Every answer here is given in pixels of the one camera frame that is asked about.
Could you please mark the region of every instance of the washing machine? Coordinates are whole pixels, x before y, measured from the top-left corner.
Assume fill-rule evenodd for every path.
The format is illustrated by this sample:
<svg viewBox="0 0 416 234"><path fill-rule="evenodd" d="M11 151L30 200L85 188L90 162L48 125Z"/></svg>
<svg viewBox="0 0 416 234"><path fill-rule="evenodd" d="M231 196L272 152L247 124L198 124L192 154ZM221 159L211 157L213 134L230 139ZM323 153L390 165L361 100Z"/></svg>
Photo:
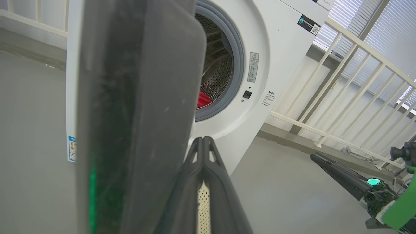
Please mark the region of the washing machine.
<svg viewBox="0 0 416 234"><path fill-rule="evenodd" d="M207 37L189 145L211 136L231 174L306 55L334 0L197 0ZM76 161L76 100L82 1L69 2L67 158Z"/></svg>

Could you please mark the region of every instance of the green led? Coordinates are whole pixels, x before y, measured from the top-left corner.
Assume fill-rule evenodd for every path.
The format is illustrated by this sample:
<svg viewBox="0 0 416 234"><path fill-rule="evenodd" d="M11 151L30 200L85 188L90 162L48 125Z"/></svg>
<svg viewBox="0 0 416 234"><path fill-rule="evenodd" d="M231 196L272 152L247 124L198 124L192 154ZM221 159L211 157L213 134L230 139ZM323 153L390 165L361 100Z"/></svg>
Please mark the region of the green led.
<svg viewBox="0 0 416 234"><path fill-rule="evenodd" d="M91 233L95 234L96 223L95 223L95 192L96 192L96 169L95 165L91 170L89 176L89 225L91 228Z"/></svg>
<svg viewBox="0 0 416 234"><path fill-rule="evenodd" d="M376 185L376 184L380 184L381 181L379 179L368 179L367 183L369 183L371 185Z"/></svg>

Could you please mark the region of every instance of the button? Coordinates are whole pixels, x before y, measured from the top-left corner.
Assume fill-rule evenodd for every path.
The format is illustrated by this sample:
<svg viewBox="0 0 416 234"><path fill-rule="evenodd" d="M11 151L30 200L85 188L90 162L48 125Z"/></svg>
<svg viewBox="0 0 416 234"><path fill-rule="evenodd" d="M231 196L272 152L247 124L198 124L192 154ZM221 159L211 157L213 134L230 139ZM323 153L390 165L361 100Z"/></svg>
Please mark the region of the button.
<svg viewBox="0 0 416 234"><path fill-rule="evenodd" d="M246 91L244 92L243 97L245 97L245 98L249 99L249 98L250 98L250 96L251 96L251 92L246 90Z"/></svg>

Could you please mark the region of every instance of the window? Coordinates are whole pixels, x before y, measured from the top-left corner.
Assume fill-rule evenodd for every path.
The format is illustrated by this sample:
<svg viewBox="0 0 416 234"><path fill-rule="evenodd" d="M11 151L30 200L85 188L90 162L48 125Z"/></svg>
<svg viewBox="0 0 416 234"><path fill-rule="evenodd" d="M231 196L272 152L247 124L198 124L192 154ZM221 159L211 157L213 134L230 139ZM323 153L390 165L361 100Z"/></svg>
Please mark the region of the window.
<svg viewBox="0 0 416 234"><path fill-rule="evenodd" d="M335 0L329 17L354 35L360 36L380 3L381 0ZM416 44L414 43L416 24L412 23L415 15L416 2L414 0L390 0L364 41L416 81L416 59L414 59L416 54ZM334 30L324 25L318 33L314 45L328 50L336 35L337 33ZM341 37L331 54L342 59L351 46L352 42ZM353 76L366 55L365 51L358 49L341 76L347 79ZM353 82L357 85L363 85L378 64L379 62L375 58L370 58ZM369 87L368 92L376 94L391 74L392 71L385 68ZM403 104L403 107L408 109L416 102L416 92L413 92L409 85L403 85L403 80L395 76L381 92L379 99L383 101L391 99L389 104L394 106L405 95L410 95L406 103Z"/></svg>
<svg viewBox="0 0 416 234"><path fill-rule="evenodd" d="M416 71L414 71L416 68L416 60L414 59L416 54L416 44L414 44L416 25L412 23L415 15L416 2L414 0L390 0L364 40L394 63L412 80L416 79ZM346 78L351 77L365 55L366 52L358 50L342 73L342 76ZM363 84L378 63L376 59L371 58L356 76L354 83ZM378 92L391 74L390 70L384 69L370 86L369 92ZM402 79L396 76L380 94L379 99L383 101L389 100L401 85ZM394 106L396 103L399 103L411 90L409 85L404 85L389 104ZM408 109L415 101L416 94L413 92L403 107Z"/></svg>
<svg viewBox="0 0 416 234"><path fill-rule="evenodd" d="M360 36L380 2L381 0L335 0L329 12L329 17L354 35ZM313 44L326 51L336 36L337 32L335 30L323 25ZM332 55L342 59L351 46L352 43L348 39L341 37L334 47Z"/></svg>

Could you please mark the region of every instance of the qr code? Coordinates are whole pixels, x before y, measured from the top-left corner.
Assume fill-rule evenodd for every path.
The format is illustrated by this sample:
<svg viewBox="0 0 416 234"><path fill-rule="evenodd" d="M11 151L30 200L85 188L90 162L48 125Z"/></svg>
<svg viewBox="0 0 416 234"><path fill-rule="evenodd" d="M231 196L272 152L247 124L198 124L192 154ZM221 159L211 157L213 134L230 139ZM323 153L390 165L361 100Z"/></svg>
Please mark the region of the qr code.
<svg viewBox="0 0 416 234"><path fill-rule="evenodd" d="M314 25L311 29L311 33L316 36L318 34L320 27L318 25Z"/></svg>

